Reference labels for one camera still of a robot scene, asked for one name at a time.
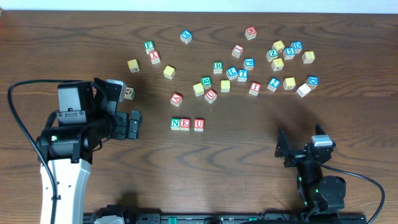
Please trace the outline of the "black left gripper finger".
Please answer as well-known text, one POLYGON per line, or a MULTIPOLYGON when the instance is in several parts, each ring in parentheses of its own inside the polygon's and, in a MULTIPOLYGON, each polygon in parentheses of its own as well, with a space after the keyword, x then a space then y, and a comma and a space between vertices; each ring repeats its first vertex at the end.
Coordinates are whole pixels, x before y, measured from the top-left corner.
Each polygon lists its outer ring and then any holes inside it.
POLYGON ((129 120, 129 139, 137 139, 139 137, 139 131, 141 127, 142 116, 139 111, 131 111, 131 117, 129 120))
POLYGON ((95 78, 93 87, 96 89, 94 101, 97 109, 109 115, 115 115, 119 103, 119 93, 116 92, 115 85, 95 78))

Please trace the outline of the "green N wooden block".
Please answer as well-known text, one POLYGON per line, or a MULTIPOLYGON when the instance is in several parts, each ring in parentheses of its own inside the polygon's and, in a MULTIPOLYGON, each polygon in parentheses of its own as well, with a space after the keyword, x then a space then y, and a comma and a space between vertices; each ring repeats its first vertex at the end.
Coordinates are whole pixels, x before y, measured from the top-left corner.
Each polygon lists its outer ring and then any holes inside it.
POLYGON ((170 128, 171 130, 180 130, 180 119, 179 118, 172 118, 170 120, 170 128))

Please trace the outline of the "red E wooden block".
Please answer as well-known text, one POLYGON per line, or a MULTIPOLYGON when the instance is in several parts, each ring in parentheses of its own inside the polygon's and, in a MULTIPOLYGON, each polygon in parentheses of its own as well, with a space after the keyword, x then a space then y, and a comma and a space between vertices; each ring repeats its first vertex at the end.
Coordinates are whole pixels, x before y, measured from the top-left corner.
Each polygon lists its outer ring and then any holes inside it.
POLYGON ((182 118, 180 120, 180 130, 181 131, 189 131, 190 130, 190 119, 182 118))

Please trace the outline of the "green R wooden block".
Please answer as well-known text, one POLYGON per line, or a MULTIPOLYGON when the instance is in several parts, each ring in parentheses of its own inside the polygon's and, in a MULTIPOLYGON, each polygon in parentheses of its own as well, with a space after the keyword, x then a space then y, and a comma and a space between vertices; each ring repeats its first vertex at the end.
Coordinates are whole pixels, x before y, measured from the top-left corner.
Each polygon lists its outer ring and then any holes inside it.
POLYGON ((223 63, 222 62, 214 62, 213 63, 213 73, 214 74, 223 73, 223 63))

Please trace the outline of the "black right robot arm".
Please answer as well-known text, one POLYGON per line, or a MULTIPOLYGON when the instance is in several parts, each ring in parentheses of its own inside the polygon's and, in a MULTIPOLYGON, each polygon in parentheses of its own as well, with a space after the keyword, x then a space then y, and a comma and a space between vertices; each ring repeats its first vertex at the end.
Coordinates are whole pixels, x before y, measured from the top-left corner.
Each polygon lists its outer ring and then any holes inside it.
POLYGON ((336 144, 320 125, 316 135, 303 149, 291 149, 283 130, 278 130, 276 157, 284 158, 284 166, 295 167, 298 172, 299 194, 305 202, 302 218, 322 213, 335 213, 345 207, 346 182, 337 176, 324 176, 321 166, 331 159, 336 144))

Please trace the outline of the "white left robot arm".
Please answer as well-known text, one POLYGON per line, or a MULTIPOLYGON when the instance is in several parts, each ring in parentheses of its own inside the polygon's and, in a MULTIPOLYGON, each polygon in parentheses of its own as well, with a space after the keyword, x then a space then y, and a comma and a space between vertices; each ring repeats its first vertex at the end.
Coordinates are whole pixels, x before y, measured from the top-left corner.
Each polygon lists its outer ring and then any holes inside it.
POLYGON ((93 152, 108 139, 139 137, 140 112, 117 110, 118 103, 133 96, 133 89, 119 80, 58 85, 59 110, 49 116, 37 139, 46 160, 40 168, 41 223, 83 223, 93 152))

